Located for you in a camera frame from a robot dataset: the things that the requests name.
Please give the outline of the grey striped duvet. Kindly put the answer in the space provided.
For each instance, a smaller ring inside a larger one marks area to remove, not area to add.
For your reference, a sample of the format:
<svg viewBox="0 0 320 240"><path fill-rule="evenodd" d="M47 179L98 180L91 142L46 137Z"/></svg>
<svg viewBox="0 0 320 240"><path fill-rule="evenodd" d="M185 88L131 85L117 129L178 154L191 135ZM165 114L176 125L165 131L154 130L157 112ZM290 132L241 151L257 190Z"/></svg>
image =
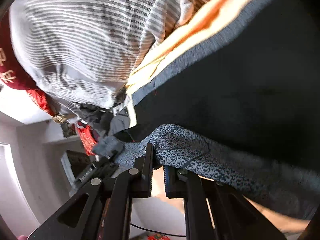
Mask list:
<svg viewBox="0 0 320 240"><path fill-rule="evenodd" d="M209 1L15 0L12 46L47 94L112 108L148 51Z"/></svg>

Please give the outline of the dark grey jacket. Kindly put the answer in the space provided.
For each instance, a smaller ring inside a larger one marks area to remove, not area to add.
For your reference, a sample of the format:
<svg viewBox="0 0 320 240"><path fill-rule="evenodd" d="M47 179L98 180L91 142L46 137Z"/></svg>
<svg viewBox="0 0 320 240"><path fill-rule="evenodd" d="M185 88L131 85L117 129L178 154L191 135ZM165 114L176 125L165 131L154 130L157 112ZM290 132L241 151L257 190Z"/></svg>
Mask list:
<svg viewBox="0 0 320 240"><path fill-rule="evenodd" d="M116 115L111 110L89 104L80 105L79 110L84 117L83 120L97 132L100 138L114 135L130 126L130 118L126 108Z"/></svg>

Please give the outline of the red fabric item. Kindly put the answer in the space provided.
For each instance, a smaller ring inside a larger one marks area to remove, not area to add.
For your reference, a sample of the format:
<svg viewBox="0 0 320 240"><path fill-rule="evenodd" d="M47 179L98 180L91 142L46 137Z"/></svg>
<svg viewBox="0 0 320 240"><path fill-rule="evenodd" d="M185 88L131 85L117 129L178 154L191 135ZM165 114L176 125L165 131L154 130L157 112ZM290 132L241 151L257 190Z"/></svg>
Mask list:
<svg viewBox="0 0 320 240"><path fill-rule="evenodd" d="M77 134L79 135L79 138L82 142L82 145L86 151L87 155L95 155L93 152L93 148L96 146L98 141L94 137L93 130L89 124L84 124L81 121L78 121L75 124L75 129Z"/></svg>

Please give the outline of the peach bed sheet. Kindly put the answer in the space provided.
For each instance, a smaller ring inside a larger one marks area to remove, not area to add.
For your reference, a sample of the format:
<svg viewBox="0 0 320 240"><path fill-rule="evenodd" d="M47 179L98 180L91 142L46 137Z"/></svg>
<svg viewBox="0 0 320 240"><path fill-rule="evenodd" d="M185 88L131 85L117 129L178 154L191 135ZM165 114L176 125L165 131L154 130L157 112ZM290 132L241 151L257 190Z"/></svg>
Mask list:
<svg viewBox="0 0 320 240"><path fill-rule="evenodd" d="M159 46L149 51L131 72L126 93L133 94L190 48L229 25L252 0L210 0L185 25L173 31Z"/></svg>

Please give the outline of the red embroidered cloth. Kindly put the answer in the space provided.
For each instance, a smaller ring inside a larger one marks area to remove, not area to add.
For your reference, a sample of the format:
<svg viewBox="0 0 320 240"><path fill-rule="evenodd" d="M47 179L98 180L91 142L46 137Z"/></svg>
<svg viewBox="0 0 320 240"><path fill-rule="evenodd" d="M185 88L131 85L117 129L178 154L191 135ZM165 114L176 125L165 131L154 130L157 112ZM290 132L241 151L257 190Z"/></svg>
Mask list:
<svg viewBox="0 0 320 240"><path fill-rule="evenodd" d="M17 61L10 36L9 14L1 20L1 81L9 88L23 90L39 109L46 112L54 122L66 121L51 104L49 96L37 87L36 82Z"/></svg>

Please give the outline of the black pants with patterned band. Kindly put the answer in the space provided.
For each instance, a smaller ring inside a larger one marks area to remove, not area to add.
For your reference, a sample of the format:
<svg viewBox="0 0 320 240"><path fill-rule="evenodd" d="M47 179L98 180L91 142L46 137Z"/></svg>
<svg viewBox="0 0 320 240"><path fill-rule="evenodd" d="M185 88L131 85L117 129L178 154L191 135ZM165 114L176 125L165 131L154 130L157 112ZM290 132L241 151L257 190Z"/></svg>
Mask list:
<svg viewBox="0 0 320 240"><path fill-rule="evenodd" d="M158 162L231 185L284 215L319 207L319 26L303 0L252 0L133 94L137 124L108 136L131 166Z"/></svg>

